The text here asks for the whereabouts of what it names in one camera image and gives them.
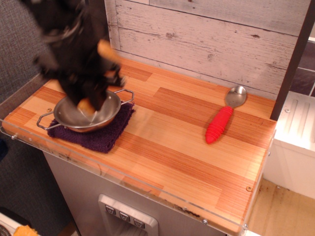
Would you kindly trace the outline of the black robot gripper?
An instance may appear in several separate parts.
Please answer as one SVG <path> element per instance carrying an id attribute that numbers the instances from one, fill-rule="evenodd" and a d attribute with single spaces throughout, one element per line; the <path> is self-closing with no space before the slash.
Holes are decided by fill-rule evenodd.
<path id="1" fill-rule="evenodd" d="M 107 98 L 108 84 L 125 85 L 125 77 L 120 75 L 121 60 L 108 40 L 58 31 L 42 34 L 42 40 L 50 47 L 50 52 L 36 57 L 34 63 L 43 77 L 60 79 L 60 86 L 75 106 L 87 97 L 99 111 Z M 81 87 L 73 83 L 78 79 L 100 80 L 107 84 L 85 85 L 84 95 Z"/>

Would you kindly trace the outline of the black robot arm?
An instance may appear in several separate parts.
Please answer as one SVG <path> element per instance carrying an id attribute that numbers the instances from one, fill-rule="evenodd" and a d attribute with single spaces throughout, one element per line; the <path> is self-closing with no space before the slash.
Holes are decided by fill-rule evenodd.
<path id="1" fill-rule="evenodd" d="M 109 86 L 123 87 L 121 60 L 107 40 L 108 29 L 81 0 L 23 0 L 49 52 L 34 62 L 44 78 L 56 79 L 78 108 L 99 111 Z"/>

